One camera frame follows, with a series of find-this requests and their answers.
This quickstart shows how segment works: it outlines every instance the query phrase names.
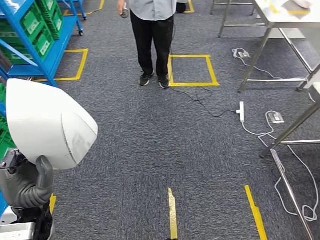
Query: white robot head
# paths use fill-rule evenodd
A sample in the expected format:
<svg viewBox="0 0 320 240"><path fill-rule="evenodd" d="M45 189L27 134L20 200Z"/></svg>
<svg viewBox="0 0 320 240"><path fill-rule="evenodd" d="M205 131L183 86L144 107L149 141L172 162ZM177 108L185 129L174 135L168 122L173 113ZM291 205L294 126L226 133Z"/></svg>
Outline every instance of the white robot head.
<svg viewBox="0 0 320 240"><path fill-rule="evenodd" d="M98 125L64 91L42 83L9 79L8 125L13 141L29 162L47 157L55 170L79 164L98 135Z"/></svg>

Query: yellow tape square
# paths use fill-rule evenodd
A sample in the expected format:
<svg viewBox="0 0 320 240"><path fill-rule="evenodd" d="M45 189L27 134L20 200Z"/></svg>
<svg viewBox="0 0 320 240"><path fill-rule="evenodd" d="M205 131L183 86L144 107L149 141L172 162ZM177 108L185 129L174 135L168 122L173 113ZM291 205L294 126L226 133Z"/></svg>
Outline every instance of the yellow tape square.
<svg viewBox="0 0 320 240"><path fill-rule="evenodd" d="M88 16L88 15L91 15L93 13L97 12L97 11L100 11L100 10L102 10L103 8L103 5L104 4L105 4L105 0L101 0L100 2L100 6L99 6L98 9L94 10L94 11L91 11L91 12L86 12L85 14ZM73 14L71 14L69 10L65 10L63 12L63 16L73 16Z"/></svg>
<svg viewBox="0 0 320 240"><path fill-rule="evenodd" d="M78 67L76 76L73 77L62 77L62 78L54 78L55 81L77 81L79 80L82 72L84 71L85 64L86 63L87 57L88 55L88 49L72 49L72 50L66 50L64 53L82 53L82 57L81 58L80 66ZM36 79L35 82L46 82L46 79Z"/></svg>
<svg viewBox="0 0 320 240"><path fill-rule="evenodd" d="M211 82L174 82L174 74L172 69L172 59L185 59L185 58L204 58L205 59L208 70L209 71ZM205 54L198 55L169 55L168 61L168 71L169 76L170 87L218 87L220 84L217 81L216 75L214 74L214 68L212 67L211 56Z"/></svg>
<svg viewBox="0 0 320 240"><path fill-rule="evenodd" d="M195 12L195 9L193 8L193 4L192 0L188 0L188 5L189 10L184 11L183 12L184 14L192 14Z"/></svg>

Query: shoe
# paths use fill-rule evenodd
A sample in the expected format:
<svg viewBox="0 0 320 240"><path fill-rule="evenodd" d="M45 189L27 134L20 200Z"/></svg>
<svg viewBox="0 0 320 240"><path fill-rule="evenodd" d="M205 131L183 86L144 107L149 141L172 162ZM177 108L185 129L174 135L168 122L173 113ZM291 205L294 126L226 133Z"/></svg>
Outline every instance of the shoe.
<svg viewBox="0 0 320 240"><path fill-rule="evenodd" d="M154 71L152 74L143 73L143 75L140 77L139 84L141 86L146 86L149 84L150 79L153 76L153 74L155 74Z"/></svg>
<svg viewBox="0 0 320 240"><path fill-rule="evenodd" d="M160 85L160 87L163 88L163 89L168 89L169 87L169 79L168 76L159 76L158 78L158 84Z"/></svg>

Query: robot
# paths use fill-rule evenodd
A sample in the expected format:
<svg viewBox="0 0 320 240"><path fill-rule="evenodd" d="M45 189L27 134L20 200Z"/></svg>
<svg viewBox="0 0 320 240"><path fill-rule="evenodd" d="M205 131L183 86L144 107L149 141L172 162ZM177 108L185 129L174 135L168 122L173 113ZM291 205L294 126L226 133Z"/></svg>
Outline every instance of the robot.
<svg viewBox="0 0 320 240"><path fill-rule="evenodd" d="M17 148L0 164L0 188L9 205L1 218L0 239L52 240L54 170L78 165L96 141L98 126L59 88L9 79L6 94L8 125Z"/></svg>

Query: hand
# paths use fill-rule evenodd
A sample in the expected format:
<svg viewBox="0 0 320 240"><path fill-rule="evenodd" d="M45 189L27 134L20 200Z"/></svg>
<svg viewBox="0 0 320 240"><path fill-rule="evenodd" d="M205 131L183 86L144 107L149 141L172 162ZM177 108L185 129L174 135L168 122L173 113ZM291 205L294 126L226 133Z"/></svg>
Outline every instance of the hand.
<svg viewBox="0 0 320 240"><path fill-rule="evenodd" d="M118 0L118 13L118 15L122 15L122 12L124 10L125 7L125 0Z"/></svg>

